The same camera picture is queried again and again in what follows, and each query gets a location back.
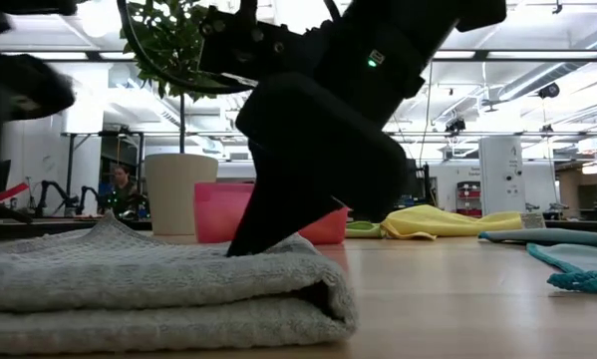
teal towel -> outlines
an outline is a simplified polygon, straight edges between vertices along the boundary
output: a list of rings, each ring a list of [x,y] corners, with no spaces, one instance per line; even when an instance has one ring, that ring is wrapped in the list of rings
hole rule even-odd
[[[529,243],[528,253],[561,269],[548,283],[565,290],[597,293],[597,248],[588,245],[557,244],[542,246]]]
[[[520,241],[538,244],[582,244],[597,247],[597,233],[561,228],[535,228],[518,230],[488,231],[479,234],[491,242]]]

yellow towel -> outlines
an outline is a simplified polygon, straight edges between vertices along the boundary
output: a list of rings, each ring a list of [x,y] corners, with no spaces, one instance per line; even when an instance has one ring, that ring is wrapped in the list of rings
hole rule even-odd
[[[472,218],[430,205],[418,205],[391,212],[382,222],[387,233],[397,239],[436,236],[478,235],[487,230],[521,229],[519,212],[502,212]]]

white machine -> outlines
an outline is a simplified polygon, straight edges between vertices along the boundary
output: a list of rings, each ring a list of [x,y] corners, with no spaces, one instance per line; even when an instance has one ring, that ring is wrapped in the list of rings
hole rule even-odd
[[[479,140],[479,165],[483,214],[525,212],[520,137],[487,137]]]

green leaves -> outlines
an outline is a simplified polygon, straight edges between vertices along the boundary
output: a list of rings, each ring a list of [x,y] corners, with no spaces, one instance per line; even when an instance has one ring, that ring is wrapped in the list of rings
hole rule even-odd
[[[202,37],[198,25],[207,9],[192,6],[196,0],[146,0],[145,5],[129,2],[129,12],[137,38],[154,64],[177,78],[199,86],[220,86],[207,76],[195,71],[200,60]],[[126,34],[122,30],[122,39]],[[130,45],[124,53],[132,52]],[[189,94],[195,101],[201,97],[215,98],[211,94],[189,93],[188,90],[168,84],[156,72],[138,59],[139,78],[145,83],[158,84],[158,95],[180,96]]]

plant stem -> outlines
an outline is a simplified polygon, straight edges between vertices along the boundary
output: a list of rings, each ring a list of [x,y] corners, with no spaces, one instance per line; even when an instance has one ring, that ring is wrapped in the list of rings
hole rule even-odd
[[[185,153],[185,94],[180,95],[180,152]]]

